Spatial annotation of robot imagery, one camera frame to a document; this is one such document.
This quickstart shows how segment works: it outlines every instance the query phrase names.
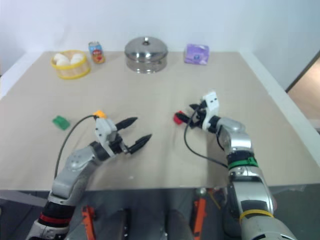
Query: green block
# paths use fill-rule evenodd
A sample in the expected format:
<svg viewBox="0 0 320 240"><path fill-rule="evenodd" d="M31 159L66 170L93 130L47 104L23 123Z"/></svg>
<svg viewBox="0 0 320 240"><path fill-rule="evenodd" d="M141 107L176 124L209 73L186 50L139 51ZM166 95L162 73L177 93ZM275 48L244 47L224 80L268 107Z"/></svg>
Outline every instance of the green block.
<svg viewBox="0 0 320 240"><path fill-rule="evenodd" d="M66 130L70 126L70 123L62 116L56 116L52 122L61 130Z"/></svg>

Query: table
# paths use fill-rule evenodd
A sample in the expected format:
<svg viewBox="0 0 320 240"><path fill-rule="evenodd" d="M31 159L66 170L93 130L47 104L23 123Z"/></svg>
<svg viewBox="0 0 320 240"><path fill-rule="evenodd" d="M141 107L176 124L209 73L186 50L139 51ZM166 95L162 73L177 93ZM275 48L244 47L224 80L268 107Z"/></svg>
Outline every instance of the table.
<svg viewBox="0 0 320 240"><path fill-rule="evenodd" d="M0 101L0 189L49 190L60 146L67 131L53 123L57 115L75 124L103 110L115 123L138 117L121 131L127 145L152 133L134 155L105 162L92 176L89 190L223 186L227 170L187 150L176 111L188 114L189 104L216 90L220 116L246 125L255 156L270 186L320 183L320 168L275 102L236 52L212 53L207 66L183 63L181 52L170 52L167 67L155 74L127 68L123 52L106 52L105 64L91 73L63 80L45 52ZM87 120L71 135L60 162L75 149L96 139ZM188 132L199 153L224 161L215 136L200 129Z"/></svg>

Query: purple box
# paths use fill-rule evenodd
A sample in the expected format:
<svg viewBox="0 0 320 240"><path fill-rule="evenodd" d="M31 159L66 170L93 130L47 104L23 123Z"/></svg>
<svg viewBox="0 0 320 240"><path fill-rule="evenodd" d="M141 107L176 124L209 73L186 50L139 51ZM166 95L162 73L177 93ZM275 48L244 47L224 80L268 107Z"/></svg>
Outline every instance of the purple box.
<svg viewBox="0 0 320 240"><path fill-rule="evenodd" d="M184 62L186 64L206 65L209 53L209 47L206 45L188 44L184 51Z"/></svg>

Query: small can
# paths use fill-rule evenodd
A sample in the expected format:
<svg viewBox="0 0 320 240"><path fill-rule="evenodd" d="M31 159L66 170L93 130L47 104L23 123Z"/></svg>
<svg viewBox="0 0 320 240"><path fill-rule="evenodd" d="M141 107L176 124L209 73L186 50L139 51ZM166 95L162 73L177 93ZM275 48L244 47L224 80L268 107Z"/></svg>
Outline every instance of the small can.
<svg viewBox="0 0 320 240"><path fill-rule="evenodd" d="M104 52L102 50L102 46L98 41L89 42L89 52L91 54L92 60L96 64L102 64L105 62Z"/></svg>

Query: lid knob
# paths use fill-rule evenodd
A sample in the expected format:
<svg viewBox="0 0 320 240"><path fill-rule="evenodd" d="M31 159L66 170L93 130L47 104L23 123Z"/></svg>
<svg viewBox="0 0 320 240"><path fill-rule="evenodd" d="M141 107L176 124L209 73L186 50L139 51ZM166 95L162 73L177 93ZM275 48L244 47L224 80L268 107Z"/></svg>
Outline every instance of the lid knob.
<svg viewBox="0 0 320 240"><path fill-rule="evenodd" d="M150 44L150 42L149 42L149 38L146 36L146 37L144 37L144 42L142 43L143 45L145 45L145 46L147 46L147 45L149 45Z"/></svg>

